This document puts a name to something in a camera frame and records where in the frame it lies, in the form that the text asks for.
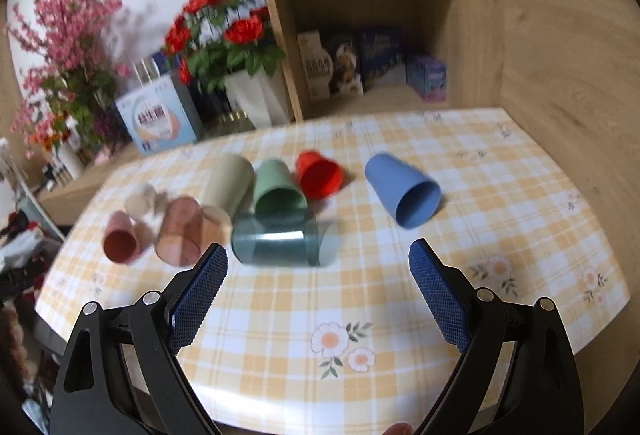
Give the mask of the pink plastic cup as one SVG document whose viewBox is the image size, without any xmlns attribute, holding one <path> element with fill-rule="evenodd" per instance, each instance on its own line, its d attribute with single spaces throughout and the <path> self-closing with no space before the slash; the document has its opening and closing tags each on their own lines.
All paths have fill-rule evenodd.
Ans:
<svg viewBox="0 0 640 435">
<path fill-rule="evenodd" d="M 134 223 L 131 217 L 118 210 L 108 220 L 105 229 L 103 252 L 113 263 L 131 263 L 140 254 L 140 242 L 134 231 Z"/>
</svg>

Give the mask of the small white cup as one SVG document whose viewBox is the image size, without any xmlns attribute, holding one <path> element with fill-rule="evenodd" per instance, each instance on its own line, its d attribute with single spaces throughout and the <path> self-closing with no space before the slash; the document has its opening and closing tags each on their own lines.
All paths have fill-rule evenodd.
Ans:
<svg viewBox="0 0 640 435">
<path fill-rule="evenodd" d="M 152 184 L 137 184 L 127 195 L 125 210 L 132 218 L 141 221 L 146 215 L 154 213 L 155 200 L 156 190 Z"/>
</svg>

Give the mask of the teal transparent cup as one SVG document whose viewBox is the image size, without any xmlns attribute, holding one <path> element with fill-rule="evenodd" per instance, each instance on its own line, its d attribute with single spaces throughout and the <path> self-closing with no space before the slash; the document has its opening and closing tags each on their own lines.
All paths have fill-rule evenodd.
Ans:
<svg viewBox="0 0 640 435">
<path fill-rule="evenodd" d="M 256 268 L 318 268 L 340 251 L 336 221 L 318 221 L 311 210 L 235 217 L 231 250 L 243 265 Z"/>
</svg>

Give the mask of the green plastic cup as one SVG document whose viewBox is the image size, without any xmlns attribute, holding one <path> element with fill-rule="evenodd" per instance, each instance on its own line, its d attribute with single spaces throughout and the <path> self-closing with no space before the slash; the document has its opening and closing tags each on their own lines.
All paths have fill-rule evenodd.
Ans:
<svg viewBox="0 0 640 435">
<path fill-rule="evenodd" d="M 306 196 L 280 158 L 270 158 L 256 170 L 253 206 L 256 214 L 306 210 Z"/>
</svg>

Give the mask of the red plastic cup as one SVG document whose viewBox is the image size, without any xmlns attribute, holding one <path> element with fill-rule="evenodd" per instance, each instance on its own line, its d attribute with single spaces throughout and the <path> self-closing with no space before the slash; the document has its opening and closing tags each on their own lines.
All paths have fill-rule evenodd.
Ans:
<svg viewBox="0 0 640 435">
<path fill-rule="evenodd" d="M 310 201 L 339 192 L 344 179 L 341 166 L 314 150 L 304 151 L 296 158 L 295 173 L 300 189 Z"/>
</svg>

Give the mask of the low wooden cabinet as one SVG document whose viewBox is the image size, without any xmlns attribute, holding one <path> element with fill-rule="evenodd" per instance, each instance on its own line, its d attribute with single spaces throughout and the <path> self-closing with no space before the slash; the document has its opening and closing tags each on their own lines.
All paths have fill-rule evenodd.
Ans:
<svg viewBox="0 0 640 435">
<path fill-rule="evenodd" d="M 71 226 L 100 190 L 107 178 L 120 166 L 142 159 L 134 144 L 117 152 L 111 161 L 91 165 L 78 179 L 38 196 L 38 201 L 55 225 Z"/>
</svg>

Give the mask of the yellow checkered tablecloth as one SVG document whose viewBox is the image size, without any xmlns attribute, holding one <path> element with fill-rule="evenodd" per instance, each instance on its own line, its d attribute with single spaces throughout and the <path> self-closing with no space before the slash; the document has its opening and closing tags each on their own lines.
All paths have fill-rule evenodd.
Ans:
<svg viewBox="0 0 640 435">
<path fill-rule="evenodd" d="M 69 337 L 81 307 L 134 303 L 174 275 L 152 247 L 117 265 L 103 253 L 108 218 L 148 182 L 202 199 L 227 153 L 254 164 L 293 163 L 316 150 L 350 174 L 322 203 L 336 221 L 335 261 L 318 268 L 257 269 L 231 259 L 192 345 L 179 360 L 214 420 L 265 433 L 378 434 L 419 423 L 454 369 L 408 267 L 422 238 L 448 265 L 506 301 L 555 301 L 574 351 L 626 306 L 622 268 L 587 201 L 500 109 L 331 118 L 203 142 L 119 167 L 79 217 L 37 299 L 38 315 Z M 442 189 L 427 223 L 396 224 L 364 176 L 389 153 Z"/>
</svg>

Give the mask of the light blue carton box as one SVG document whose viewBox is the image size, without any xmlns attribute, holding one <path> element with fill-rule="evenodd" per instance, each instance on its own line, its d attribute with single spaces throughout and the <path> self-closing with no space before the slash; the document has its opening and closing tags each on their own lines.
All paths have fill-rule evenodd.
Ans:
<svg viewBox="0 0 640 435">
<path fill-rule="evenodd" d="M 142 155 L 196 143 L 202 135 L 189 89 L 177 74 L 166 74 L 116 100 L 132 142 Z"/>
</svg>

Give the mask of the dark glass jar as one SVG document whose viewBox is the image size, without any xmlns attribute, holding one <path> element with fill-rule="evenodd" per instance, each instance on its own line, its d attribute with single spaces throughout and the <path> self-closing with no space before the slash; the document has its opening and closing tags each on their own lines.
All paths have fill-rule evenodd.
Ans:
<svg viewBox="0 0 640 435">
<path fill-rule="evenodd" d="M 196 82 L 191 83 L 189 90 L 202 122 L 203 140 L 253 132 L 255 129 L 246 113 L 230 101 L 224 90 L 201 91 Z"/>
</svg>

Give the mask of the white vase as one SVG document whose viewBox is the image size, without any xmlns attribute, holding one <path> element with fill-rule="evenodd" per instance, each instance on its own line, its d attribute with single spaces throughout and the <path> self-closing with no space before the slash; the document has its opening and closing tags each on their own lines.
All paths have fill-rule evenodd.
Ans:
<svg viewBox="0 0 640 435">
<path fill-rule="evenodd" d="M 228 97 L 239 103 L 256 129 L 285 126 L 293 113 L 280 66 L 269 76 L 263 69 L 253 76 L 247 70 L 224 80 Z"/>
</svg>

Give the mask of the purple small box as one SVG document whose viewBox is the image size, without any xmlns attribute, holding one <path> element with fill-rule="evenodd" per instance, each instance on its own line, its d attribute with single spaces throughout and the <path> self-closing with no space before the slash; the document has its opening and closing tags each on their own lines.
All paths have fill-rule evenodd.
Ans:
<svg viewBox="0 0 640 435">
<path fill-rule="evenodd" d="M 412 56 L 406 62 L 407 84 L 427 102 L 444 102 L 447 97 L 446 64 L 431 56 Z"/>
</svg>

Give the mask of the dark blue box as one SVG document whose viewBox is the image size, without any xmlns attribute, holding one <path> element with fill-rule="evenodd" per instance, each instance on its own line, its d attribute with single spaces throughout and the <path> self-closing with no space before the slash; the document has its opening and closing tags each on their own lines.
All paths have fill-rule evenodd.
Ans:
<svg viewBox="0 0 640 435">
<path fill-rule="evenodd" d="M 358 32 L 364 91 L 406 83 L 402 31 L 397 26 L 375 26 Z"/>
</svg>

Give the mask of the dark cartoon box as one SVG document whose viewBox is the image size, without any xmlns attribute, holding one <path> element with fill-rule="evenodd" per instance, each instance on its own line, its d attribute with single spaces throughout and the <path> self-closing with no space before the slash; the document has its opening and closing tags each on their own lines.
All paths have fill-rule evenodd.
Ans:
<svg viewBox="0 0 640 435">
<path fill-rule="evenodd" d="M 351 32 L 331 32 L 326 41 L 326 51 L 332 64 L 329 81 L 331 97 L 363 94 L 360 58 L 357 39 Z"/>
</svg>

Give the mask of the red rose bouquet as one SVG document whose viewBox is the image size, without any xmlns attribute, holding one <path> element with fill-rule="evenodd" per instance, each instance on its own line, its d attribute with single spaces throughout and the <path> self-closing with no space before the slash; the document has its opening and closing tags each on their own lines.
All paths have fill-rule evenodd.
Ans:
<svg viewBox="0 0 640 435">
<path fill-rule="evenodd" d="M 164 37 L 163 56 L 186 85 L 224 90 L 224 80 L 247 70 L 269 76 L 285 58 L 269 9 L 257 0 L 188 0 Z"/>
</svg>

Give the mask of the white snack box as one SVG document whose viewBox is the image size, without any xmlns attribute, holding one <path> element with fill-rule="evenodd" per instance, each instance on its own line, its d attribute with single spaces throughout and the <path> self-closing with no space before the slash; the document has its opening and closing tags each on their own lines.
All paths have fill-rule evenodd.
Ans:
<svg viewBox="0 0 640 435">
<path fill-rule="evenodd" d="M 329 51 L 322 46 L 320 32 L 299 33 L 297 43 L 310 99 L 329 99 L 331 97 L 330 82 L 333 76 L 333 61 Z"/>
</svg>

